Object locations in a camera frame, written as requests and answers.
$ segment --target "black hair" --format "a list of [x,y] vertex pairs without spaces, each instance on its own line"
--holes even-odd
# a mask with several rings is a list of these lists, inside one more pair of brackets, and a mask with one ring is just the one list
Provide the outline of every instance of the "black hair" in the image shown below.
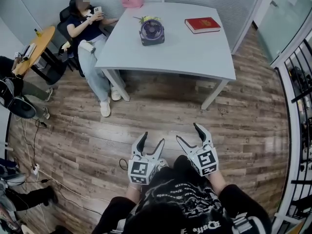
[[79,20],[85,19],[77,8],[77,0],[69,1],[69,12],[73,17],[78,18]]
[[180,234],[184,229],[182,210],[168,203],[152,203],[126,222],[122,234]]

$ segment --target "white table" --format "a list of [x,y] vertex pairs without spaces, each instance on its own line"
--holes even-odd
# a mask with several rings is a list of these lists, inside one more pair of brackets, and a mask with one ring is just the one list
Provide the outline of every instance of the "white table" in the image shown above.
[[[139,30],[142,16],[160,17],[165,42],[143,46]],[[189,18],[212,17],[220,32],[193,34],[185,25]],[[130,97],[115,70],[145,70],[215,78],[215,87],[203,102],[206,109],[230,80],[236,80],[229,44],[216,9],[172,3],[146,2],[139,9],[127,9],[109,36],[96,63],[124,100]]]

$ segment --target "power plug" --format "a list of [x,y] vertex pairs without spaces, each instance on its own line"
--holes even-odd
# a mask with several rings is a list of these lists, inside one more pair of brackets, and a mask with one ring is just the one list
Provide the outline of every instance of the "power plug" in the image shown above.
[[32,168],[31,172],[34,174],[34,175],[37,175],[38,172],[39,172],[39,164],[35,164],[35,167]]

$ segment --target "tabletop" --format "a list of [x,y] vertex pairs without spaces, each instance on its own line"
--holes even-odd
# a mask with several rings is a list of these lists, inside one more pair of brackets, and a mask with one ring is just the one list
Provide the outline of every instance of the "tabletop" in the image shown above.
[[44,52],[48,44],[53,38],[53,35],[55,33],[55,27],[50,26],[45,28],[42,33],[41,37],[36,36],[30,44],[35,43],[37,46],[30,56],[29,60],[24,61],[16,66],[16,69],[13,71],[15,75],[23,75],[27,72],[29,68],[31,68],[32,65],[36,62],[36,60],[41,56],[41,54]]
[[[143,46],[142,16],[161,18],[165,42]],[[185,19],[212,17],[219,32],[193,34]],[[181,73],[235,80],[232,56],[216,9],[185,3],[146,2],[127,9],[109,36],[96,67]]]

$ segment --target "gray sneaker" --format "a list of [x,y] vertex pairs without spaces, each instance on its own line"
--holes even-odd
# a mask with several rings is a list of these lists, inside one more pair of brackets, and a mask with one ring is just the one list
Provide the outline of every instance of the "gray sneaker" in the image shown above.
[[168,166],[168,163],[167,163],[167,161],[164,159],[164,158],[160,158],[159,160],[158,160],[158,165],[157,165],[157,170],[158,171],[160,171],[160,169],[162,169],[162,168],[164,168],[164,167],[166,167],[166,166]]
[[51,98],[51,95],[53,93],[53,88],[49,88],[48,90],[45,91],[47,94],[49,94],[49,97],[47,99],[45,99],[45,101],[49,101]]
[[44,107],[43,110],[44,110],[43,117],[45,117],[46,119],[49,119],[50,114],[49,114],[48,109],[46,107]]

